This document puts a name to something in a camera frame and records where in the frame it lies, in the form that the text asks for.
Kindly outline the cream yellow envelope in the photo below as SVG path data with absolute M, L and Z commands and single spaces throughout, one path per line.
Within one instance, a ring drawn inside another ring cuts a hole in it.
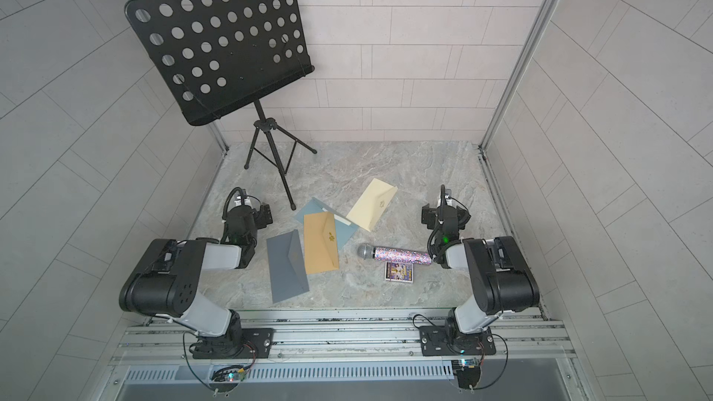
M 372 232 L 397 191 L 396 186 L 373 178 L 346 218 L 360 228 Z

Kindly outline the light blue envelope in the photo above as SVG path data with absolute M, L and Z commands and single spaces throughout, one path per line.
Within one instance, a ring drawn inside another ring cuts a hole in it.
M 352 236 L 358 231 L 358 226 L 347 220 L 340 213 L 332 209 L 326 203 L 312 198 L 300 211 L 296 213 L 294 218 L 300 222 L 304 222 L 305 215 L 313 215 L 314 213 L 332 213 L 335 220 L 336 241 L 338 250 L 341 251 L 349 242 Z

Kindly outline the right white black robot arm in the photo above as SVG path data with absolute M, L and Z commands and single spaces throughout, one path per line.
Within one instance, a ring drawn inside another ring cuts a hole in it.
M 463 355 L 484 347 L 488 328 L 505 313 L 519 313 L 540 303 L 540 288 L 511 236 L 465 239 L 460 232 L 470 211 L 440 187 L 437 206 L 421 208 L 421 222 L 431 230 L 427 249 L 432 262 L 445 269 L 468 271 L 472 293 L 449 312 L 446 347 Z

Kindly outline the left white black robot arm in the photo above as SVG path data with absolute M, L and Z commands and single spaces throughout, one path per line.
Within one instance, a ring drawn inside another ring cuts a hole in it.
M 202 272 L 245 269 L 260 229 L 273 223 L 268 204 L 236 187 L 221 213 L 219 239 L 155 239 L 120 289 L 124 312 L 172 320 L 196 333 L 196 349 L 209 356 L 243 349 L 240 316 L 202 295 Z

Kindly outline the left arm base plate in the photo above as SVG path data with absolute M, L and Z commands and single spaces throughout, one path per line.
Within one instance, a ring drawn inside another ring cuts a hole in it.
M 275 330 L 243 329 L 241 335 L 229 330 L 220 337 L 199 337 L 189 346 L 194 359 L 263 359 L 270 355 Z

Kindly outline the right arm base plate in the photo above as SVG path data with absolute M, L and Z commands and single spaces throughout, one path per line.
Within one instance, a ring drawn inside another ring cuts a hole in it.
M 494 356 L 490 332 L 464 334 L 455 328 L 425 325 L 418 328 L 424 356 Z

